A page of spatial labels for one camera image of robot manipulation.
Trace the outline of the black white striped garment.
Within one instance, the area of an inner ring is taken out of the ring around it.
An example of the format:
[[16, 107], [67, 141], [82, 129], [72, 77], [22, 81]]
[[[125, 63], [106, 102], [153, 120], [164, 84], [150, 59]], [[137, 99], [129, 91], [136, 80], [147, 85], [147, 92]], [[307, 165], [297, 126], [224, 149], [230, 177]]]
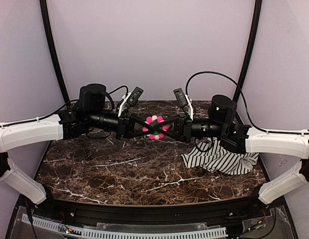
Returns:
[[243, 175], [252, 172], [259, 154], [230, 152], [214, 138], [200, 142], [181, 157], [187, 168], [201, 167], [212, 173], [218, 171], [228, 175]]

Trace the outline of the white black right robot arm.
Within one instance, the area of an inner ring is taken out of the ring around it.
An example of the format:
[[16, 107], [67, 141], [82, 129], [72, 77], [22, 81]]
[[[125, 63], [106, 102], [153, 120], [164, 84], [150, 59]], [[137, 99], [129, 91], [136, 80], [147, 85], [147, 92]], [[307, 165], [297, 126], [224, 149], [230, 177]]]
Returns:
[[300, 158], [290, 170], [268, 183], [256, 187], [250, 203], [265, 206], [286, 193], [309, 184], [309, 129], [273, 131], [234, 124], [237, 104], [224, 95], [215, 95], [208, 110], [208, 119], [168, 118], [151, 127], [177, 141], [215, 137], [224, 149], [239, 154], [272, 153]]

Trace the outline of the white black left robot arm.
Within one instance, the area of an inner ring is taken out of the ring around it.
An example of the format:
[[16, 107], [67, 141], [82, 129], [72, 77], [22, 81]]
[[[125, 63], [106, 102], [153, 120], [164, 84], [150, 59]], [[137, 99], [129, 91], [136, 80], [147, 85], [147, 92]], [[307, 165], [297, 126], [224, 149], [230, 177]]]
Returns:
[[0, 123], [0, 181], [7, 183], [36, 205], [47, 200], [47, 190], [35, 182], [8, 157], [8, 151], [20, 146], [43, 141], [65, 140], [79, 137], [90, 128], [114, 131], [117, 137], [135, 138], [134, 122], [145, 124], [135, 115], [124, 114], [123, 107], [134, 107], [143, 90], [135, 87], [123, 96], [118, 113], [114, 101], [102, 84], [81, 87], [79, 98], [71, 108], [62, 106], [56, 112], [24, 121]]

